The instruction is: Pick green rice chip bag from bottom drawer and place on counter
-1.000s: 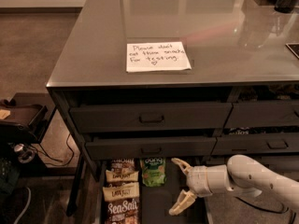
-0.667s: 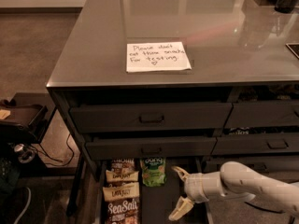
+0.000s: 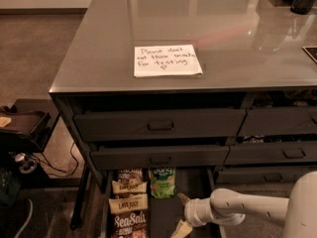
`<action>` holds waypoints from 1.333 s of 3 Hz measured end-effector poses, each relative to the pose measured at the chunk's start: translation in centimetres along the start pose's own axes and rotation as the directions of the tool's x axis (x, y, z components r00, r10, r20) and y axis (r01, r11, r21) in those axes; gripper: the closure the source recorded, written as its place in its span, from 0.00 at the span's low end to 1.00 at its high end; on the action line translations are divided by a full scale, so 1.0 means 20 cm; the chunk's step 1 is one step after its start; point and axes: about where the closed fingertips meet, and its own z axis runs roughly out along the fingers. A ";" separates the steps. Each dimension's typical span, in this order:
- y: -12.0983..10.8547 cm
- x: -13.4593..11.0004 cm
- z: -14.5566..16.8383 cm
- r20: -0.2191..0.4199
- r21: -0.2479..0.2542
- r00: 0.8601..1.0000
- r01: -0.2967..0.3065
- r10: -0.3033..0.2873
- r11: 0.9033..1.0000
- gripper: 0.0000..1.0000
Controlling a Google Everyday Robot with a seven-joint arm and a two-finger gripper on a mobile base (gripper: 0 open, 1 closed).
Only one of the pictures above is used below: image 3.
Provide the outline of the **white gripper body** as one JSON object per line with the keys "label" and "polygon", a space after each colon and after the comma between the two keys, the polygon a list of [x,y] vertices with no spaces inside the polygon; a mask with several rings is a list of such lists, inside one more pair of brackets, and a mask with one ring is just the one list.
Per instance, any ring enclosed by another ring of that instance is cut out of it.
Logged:
{"label": "white gripper body", "polygon": [[184,217],[194,227],[204,226],[213,220],[209,198],[190,199],[184,207]]}

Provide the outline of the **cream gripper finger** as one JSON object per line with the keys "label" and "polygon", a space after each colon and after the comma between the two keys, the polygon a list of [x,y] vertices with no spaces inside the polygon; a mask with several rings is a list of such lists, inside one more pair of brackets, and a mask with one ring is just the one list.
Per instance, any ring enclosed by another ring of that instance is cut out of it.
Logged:
{"label": "cream gripper finger", "polygon": [[179,192],[177,196],[180,198],[180,201],[183,205],[186,205],[190,200],[190,198],[187,195],[181,192]]}
{"label": "cream gripper finger", "polygon": [[192,230],[193,226],[190,223],[180,220],[170,238],[185,238]]}

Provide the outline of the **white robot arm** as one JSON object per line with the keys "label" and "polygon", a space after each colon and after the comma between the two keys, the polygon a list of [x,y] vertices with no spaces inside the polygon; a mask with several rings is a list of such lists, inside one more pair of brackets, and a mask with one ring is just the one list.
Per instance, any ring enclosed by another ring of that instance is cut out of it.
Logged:
{"label": "white robot arm", "polygon": [[190,199],[183,193],[178,196],[184,206],[184,220],[178,222],[170,238],[184,238],[194,227],[207,223],[239,225],[247,214],[281,224],[283,238],[317,237],[317,172],[302,176],[289,198],[243,194],[226,188],[217,188],[202,199]]}

